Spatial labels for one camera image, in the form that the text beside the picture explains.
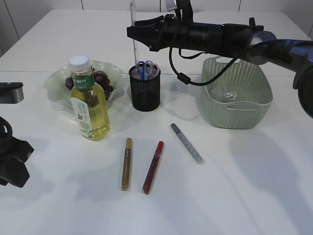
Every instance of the gold marker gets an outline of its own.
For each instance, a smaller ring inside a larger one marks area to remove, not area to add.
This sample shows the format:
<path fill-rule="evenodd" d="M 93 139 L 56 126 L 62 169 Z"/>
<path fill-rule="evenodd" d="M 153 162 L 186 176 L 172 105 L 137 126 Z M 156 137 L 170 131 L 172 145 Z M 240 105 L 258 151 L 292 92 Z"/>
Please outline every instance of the gold marker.
<path fill-rule="evenodd" d="M 124 155 L 123 176 L 122 176 L 122 188 L 121 188 L 122 191 L 129 190 L 131 168 L 132 168 L 132 139 L 127 138 L 125 155 Z"/>

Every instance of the silver marker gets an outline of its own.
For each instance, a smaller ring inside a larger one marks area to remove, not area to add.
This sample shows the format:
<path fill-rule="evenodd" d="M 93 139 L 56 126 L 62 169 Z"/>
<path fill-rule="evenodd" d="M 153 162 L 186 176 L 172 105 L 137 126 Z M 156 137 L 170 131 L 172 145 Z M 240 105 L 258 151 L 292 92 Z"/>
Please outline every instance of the silver marker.
<path fill-rule="evenodd" d="M 191 156 L 195 159 L 197 164 L 198 165 L 203 164 L 204 163 L 203 158 L 195 150 L 195 148 L 192 146 L 192 144 L 189 142 L 186 136 L 180 131 L 180 129 L 174 123 L 171 124 L 171 128 L 173 129 L 179 140 L 182 142 L 182 144 L 185 146 L 185 148 L 188 150 L 188 152 L 191 154 Z"/>

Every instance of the scissor handle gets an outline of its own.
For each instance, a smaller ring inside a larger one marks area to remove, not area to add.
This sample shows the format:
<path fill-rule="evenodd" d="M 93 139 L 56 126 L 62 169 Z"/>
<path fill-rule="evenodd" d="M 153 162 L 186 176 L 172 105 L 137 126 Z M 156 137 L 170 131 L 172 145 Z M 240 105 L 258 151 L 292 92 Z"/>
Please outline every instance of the scissor handle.
<path fill-rule="evenodd" d="M 141 80 L 143 80 L 144 77 L 145 77 L 144 66 L 145 66 L 145 62 L 144 62 L 144 61 L 139 61 L 139 62 L 137 63 L 137 72 L 140 74 Z"/>
<path fill-rule="evenodd" d="M 151 60 L 146 61 L 144 71 L 145 71 L 144 80 L 149 80 L 149 77 L 153 72 L 153 62 Z"/>
<path fill-rule="evenodd" d="M 155 78 L 160 72 L 160 67 L 157 64 L 153 64 L 152 73 L 150 79 Z"/>

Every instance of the green label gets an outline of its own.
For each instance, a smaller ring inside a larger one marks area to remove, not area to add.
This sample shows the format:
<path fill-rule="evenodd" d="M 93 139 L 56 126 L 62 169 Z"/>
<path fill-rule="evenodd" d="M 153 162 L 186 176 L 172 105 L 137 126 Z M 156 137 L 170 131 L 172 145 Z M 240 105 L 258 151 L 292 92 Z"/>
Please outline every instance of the green label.
<path fill-rule="evenodd" d="M 80 90 L 94 86 L 93 74 L 85 77 L 73 77 L 74 86 Z"/>

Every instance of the pen holder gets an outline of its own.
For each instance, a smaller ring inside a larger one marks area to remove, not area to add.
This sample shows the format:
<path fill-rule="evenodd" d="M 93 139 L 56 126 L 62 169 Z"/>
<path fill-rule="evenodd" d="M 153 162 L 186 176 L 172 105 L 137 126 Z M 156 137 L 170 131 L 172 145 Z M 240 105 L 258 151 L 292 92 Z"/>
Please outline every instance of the pen holder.
<path fill-rule="evenodd" d="M 133 66 L 129 70 L 133 107 L 139 111 L 149 112 L 160 105 L 160 75 L 149 80 L 141 80 L 140 74 Z"/>

